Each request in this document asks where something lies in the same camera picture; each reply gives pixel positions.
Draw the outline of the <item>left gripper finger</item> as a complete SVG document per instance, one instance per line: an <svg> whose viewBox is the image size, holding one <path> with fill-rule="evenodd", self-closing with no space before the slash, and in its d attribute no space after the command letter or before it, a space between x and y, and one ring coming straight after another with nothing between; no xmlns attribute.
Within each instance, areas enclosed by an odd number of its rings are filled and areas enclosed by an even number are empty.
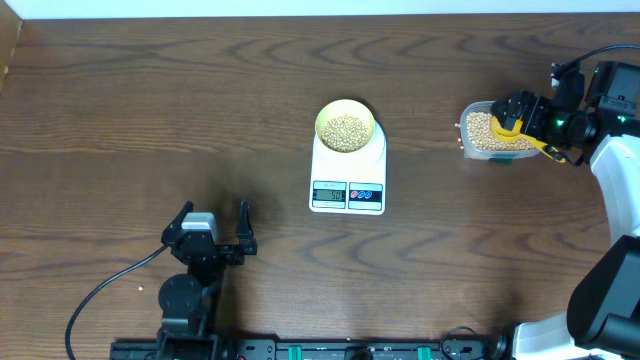
<svg viewBox="0 0 640 360"><path fill-rule="evenodd" d="M249 203L242 200L240 203L239 220L235 230L238 246L244 255L256 255L258 250L257 240L250 222Z"/></svg>
<svg viewBox="0 0 640 360"><path fill-rule="evenodd" d="M192 211L193 203L191 201L187 201L176 217L163 230L161 235L162 243L176 243L184 236L182 222Z"/></svg>

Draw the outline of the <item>yellow measuring scoop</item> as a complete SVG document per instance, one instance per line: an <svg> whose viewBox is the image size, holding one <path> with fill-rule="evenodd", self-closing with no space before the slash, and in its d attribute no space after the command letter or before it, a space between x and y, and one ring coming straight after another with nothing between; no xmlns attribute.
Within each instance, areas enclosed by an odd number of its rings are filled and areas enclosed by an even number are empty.
<svg viewBox="0 0 640 360"><path fill-rule="evenodd" d="M554 160L558 163L565 163L566 159L563 153L561 153L555 147L552 147L542 141L539 141L531 136L528 136L521 132L523 129L523 121L516 120L515 125L511 130L503 128L497 117L493 117L491 120L491 131L494 137L502 142L512 143L517 142L518 140L525 140L530 145L532 145L539 152L543 153L548 158Z"/></svg>

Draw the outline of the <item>white digital kitchen scale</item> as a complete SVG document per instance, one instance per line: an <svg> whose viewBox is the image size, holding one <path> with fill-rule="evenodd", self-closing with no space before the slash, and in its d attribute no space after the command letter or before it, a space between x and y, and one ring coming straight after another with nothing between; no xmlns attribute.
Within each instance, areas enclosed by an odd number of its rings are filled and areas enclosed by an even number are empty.
<svg viewBox="0 0 640 360"><path fill-rule="evenodd" d="M308 206L312 212L382 215L386 208L387 142L374 122L361 149L335 152L314 137Z"/></svg>

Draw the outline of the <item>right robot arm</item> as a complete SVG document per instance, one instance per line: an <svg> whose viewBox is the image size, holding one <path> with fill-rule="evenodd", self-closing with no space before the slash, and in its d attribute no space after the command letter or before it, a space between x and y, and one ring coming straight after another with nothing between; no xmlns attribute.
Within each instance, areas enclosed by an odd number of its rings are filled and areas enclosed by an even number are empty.
<svg viewBox="0 0 640 360"><path fill-rule="evenodd" d="M578 61L555 64L554 95L516 92L495 101L499 126L564 161L590 167L600 186L611 246L574 289L565 313L516 326L513 359L639 356L639 69L601 61L586 80Z"/></svg>

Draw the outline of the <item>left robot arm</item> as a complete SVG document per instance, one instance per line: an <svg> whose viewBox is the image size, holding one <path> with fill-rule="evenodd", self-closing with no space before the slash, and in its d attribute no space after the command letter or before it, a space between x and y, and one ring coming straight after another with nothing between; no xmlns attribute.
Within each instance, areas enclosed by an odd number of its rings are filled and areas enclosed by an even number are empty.
<svg viewBox="0 0 640 360"><path fill-rule="evenodd" d="M219 244L215 216L195 212L190 201L164 229L162 244L187 270L167 279L159 290L162 319L157 359L236 357L233 342L216 333L215 323L226 268L241 266L247 256L257 254L245 200L240 204L235 234L237 243Z"/></svg>

